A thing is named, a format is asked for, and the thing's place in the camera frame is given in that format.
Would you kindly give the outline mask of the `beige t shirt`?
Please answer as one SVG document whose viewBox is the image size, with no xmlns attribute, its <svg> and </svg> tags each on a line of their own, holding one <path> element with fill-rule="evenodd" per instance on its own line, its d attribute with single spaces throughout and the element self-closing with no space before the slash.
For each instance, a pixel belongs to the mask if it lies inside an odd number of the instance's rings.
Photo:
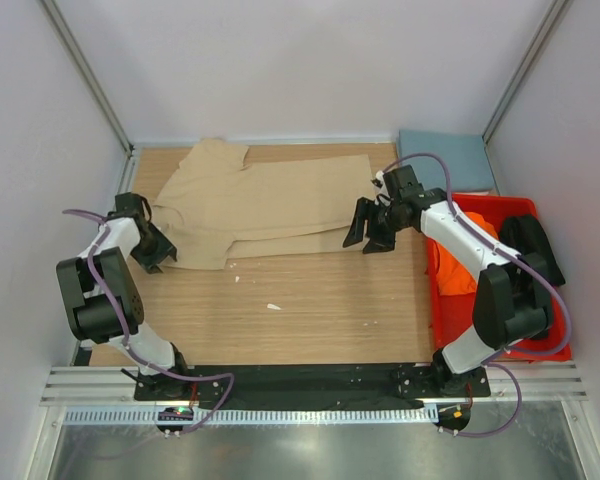
<svg viewBox="0 0 600 480">
<path fill-rule="evenodd" d="M 338 252 L 356 201 L 374 194 L 366 155 L 245 165 L 248 150 L 205 139 L 159 192 L 153 222 L 177 248 L 173 267 Z"/>
</svg>

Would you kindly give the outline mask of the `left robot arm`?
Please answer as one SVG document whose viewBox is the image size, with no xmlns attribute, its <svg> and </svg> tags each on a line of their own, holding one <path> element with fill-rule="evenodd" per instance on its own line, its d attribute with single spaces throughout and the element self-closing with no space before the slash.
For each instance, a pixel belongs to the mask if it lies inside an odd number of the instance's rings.
<svg viewBox="0 0 600 480">
<path fill-rule="evenodd" d="M 95 239 L 79 255 L 60 261 L 56 277 L 68 324 L 79 341 L 106 344 L 131 359 L 139 369 L 136 381 L 160 390 L 169 399 L 184 398 L 192 376 L 184 358 L 145 320 L 144 305 L 127 261 L 157 274 L 166 260 L 177 259 L 176 246 L 152 221 L 148 200 L 127 192 L 115 197 L 105 215 L 68 209 L 95 221 Z"/>
</svg>

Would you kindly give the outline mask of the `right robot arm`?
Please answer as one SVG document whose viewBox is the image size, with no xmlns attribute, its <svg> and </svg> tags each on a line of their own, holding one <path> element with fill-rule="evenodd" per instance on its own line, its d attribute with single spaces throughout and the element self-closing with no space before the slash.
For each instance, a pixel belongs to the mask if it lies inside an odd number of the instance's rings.
<svg viewBox="0 0 600 480">
<path fill-rule="evenodd" d="M 469 326 L 432 357 L 435 391 L 456 394 L 486 360 L 552 326 L 549 271 L 540 254 L 501 243 L 444 190 L 425 189 L 411 166 L 379 172 L 373 184 L 375 199 L 356 202 L 345 247 L 362 243 L 365 254 L 390 252 L 397 233 L 412 228 L 446 249 L 476 283 Z"/>
</svg>

